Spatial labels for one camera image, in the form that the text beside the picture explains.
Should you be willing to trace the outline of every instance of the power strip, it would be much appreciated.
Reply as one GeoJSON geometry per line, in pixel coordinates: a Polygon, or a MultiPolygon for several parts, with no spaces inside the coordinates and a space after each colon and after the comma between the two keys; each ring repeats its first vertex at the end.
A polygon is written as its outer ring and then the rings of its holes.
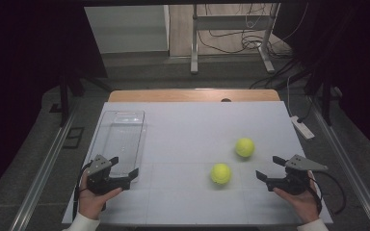
{"type": "Polygon", "coordinates": [[[299,119],[296,115],[290,117],[291,122],[293,123],[294,127],[302,134],[302,136],[306,140],[311,140],[314,138],[314,134],[305,126],[302,122],[297,122],[297,119],[299,119]]]}

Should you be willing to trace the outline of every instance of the tennis ball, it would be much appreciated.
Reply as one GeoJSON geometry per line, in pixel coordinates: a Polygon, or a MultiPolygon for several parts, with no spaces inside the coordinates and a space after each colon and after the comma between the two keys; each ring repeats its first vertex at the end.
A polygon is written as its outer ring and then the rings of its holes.
{"type": "Polygon", "coordinates": [[[226,164],[215,164],[211,169],[211,179],[217,184],[226,184],[232,175],[230,167],[226,164]]]}
{"type": "Polygon", "coordinates": [[[254,142],[249,138],[241,138],[236,142],[236,153],[242,157],[249,157],[254,151],[254,142]]]}

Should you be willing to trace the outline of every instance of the clear plastic container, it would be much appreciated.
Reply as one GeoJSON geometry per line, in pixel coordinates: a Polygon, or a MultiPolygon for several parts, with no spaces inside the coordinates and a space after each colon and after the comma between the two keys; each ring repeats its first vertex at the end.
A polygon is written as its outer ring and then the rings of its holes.
{"type": "Polygon", "coordinates": [[[118,156],[119,163],[112,167],[110,176],[127,176],[140,166],[144,139],[145,112],[105,112],[94,135],[90,160],[96,155],[102,155],[108,160],[118,156]]]}

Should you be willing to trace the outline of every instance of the white sleeve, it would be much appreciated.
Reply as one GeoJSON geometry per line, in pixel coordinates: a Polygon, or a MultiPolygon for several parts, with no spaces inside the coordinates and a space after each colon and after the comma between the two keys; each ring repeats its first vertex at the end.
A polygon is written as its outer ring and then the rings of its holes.
{"type": "Polygon", "coordinates": [[[297,227],[298,231],[328,231],[329,229],[319,218],[310,223],[297,227]]]}
{"type": "Polygon", "coordinates": [[[77,213],[73,223],[64,231],[94,231],[100,224],[100,220],[89,219],[77,213]]]}

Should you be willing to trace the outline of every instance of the gray wall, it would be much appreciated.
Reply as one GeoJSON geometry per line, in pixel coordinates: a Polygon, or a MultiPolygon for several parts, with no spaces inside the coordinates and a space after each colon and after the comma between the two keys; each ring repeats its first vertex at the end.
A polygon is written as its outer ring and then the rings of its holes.
{"type": "Polygon", "coordinates": [[[101,54],[167,51],[167,9],[164,6],[87,7],[101,54]]]}

